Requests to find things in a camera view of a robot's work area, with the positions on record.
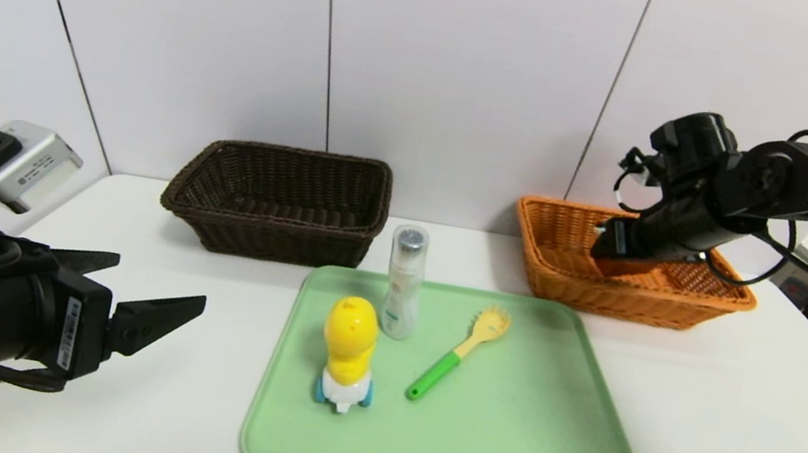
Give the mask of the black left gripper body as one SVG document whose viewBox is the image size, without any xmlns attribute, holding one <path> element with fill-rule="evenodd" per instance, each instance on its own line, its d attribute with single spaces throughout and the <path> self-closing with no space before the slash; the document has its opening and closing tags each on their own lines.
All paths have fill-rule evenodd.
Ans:
<svg viewBox="0 0 808 453">
<path fill-rule="evenodd" d="M 59 393 L 95 372 L 112 294 L 58 265 L 0 256 L 0 383 Z"/>
</svg>

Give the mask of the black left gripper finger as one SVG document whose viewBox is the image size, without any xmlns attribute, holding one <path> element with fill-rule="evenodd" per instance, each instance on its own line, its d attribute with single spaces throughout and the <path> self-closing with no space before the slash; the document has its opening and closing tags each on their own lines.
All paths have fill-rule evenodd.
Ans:
<svg viewBox="0 0 808 453">
<path fill-rule="evenodd" d="M 51 249 L 58 267 L 76 275 L 88 275 L 104 269 L 115 268 L 121 261 L 118 252 Z"/>
<path fill-rule="evenodd" d="M 109 318 L 102 360 L 135 355 L 204 313 L 207 299 L 182 296 L 118 303 Z"/>
</svg>

